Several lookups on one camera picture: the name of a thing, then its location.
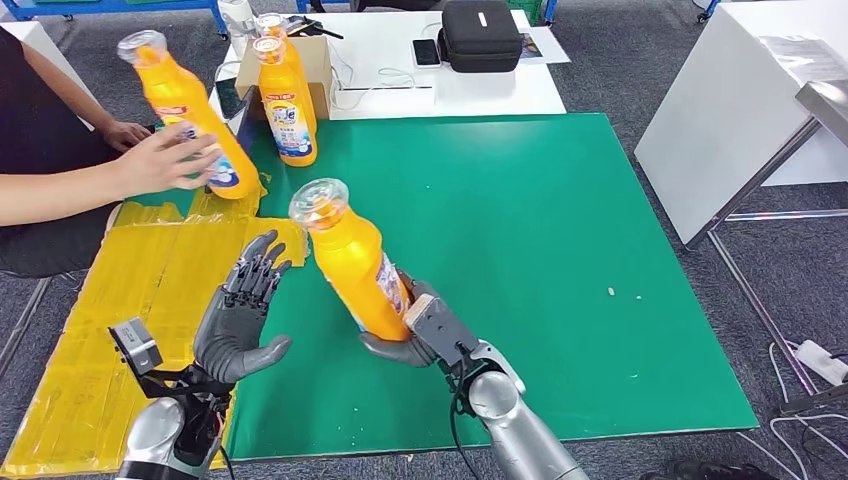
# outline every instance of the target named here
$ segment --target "black zipper case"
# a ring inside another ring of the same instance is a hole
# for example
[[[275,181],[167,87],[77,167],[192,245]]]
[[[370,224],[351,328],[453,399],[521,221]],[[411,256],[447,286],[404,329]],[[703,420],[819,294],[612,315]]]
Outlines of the black zipper case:
[[[521,35],[506,3],[454,0],[442,12],[439,48],[457,72],[511,72],[521,57]]]

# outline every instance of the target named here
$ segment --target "humanoid robot hand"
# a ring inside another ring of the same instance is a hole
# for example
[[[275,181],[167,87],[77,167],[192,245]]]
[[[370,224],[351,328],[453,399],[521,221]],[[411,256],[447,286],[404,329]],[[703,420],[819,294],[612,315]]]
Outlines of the humanoid robot hand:
[[[427,282],[416,281],[400,269],[398,269],[398,276],[409,292],[412,305],[423,294],[439,296]],[[428,367],[438,359],[433,349],[414,334],[405,342],[392,342],[382,340],[372,333],[362,332],[359,334],[359,341],[373,355],[413,367]]]
[[[291,267],[286,260],[274,267],[285,243],[274,244],[277,231],[254,238],[215,289],[194,337],[195,362],[221,383],[242,378],[277,363],[291,344],[277,335],[259,347],[259,334],[280,278]]]

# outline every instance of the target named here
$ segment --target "transparent bottle cap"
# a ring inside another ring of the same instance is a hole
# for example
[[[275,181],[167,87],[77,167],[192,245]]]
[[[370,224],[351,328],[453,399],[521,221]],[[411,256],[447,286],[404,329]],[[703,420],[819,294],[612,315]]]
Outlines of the transparent bottle cap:
[[[338,222],[348,209],[348,190],[341,180],[319,178],[300,187],[289,204],[289,217],[298,224],[323,230]]]
[[[277,64],[283,61],[286,46],[277,37],[260,37],[253,41],[253,52],[259,61],[265,64]]]
[[[168,53],[165,35],[156,30],[142,30],[118,42],[118,56],[137,66],[156,65]]]
[[[256,31],[262,36],[283,38],[289,22],[279,13],[263,13],[256,17]]]

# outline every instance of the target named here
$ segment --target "person's hand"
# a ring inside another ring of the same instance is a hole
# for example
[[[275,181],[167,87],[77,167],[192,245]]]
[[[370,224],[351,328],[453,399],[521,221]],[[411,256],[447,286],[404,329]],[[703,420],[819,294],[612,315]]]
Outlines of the person's hand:
[[[150,131],[137,123],[112,120],[98,129],[103,140],[119,152],[126,152],[150,136]]]
[[[194,336],[195,362],[221,383],[236,383],[277,363],[291,345],[288,335],[277,335],[259,347],[268,304],[291,266],[286,260],[274,267],[286,248],[278,243],[268,250],[276,239],[271,230],[245,247],[226,282],[215,289]]]
[[[168,125],[111,162],[122,198],[206,185],[213,173],[210,167],[221,151],[208,148],[216,141],[213,135],[183,141],[189,128],[188,122]],[[187,176],[196,173],[199,175],[194,178]]]
[[[433,297],[439,296],[427,282],[418,282],[400,269],[398,269],[398,276],[409,292],[412,304],[415,304],[418,297],[425,293]],[[436,352],[414,334],[405,342],[392,342],[383,340],[372,333],[362,332],[359,334],[359,341],[372,355],[412,367],[428,367],[438,358]]]

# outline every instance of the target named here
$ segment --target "green cutting mat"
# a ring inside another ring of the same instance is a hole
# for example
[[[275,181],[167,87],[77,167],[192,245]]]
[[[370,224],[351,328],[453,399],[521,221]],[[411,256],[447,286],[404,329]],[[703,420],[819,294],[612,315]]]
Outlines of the green cutting mat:
[[[344,180],[389,257],[509,358],[559,438],[757,425],[604,115],[323,122],[318,146],[284,169],[261,129],[260,214]],[[239,383],[234,458],[452,445],[441,372],[367,354],[313,259],[280,285],[262,341],[279,333],[288,355]]]

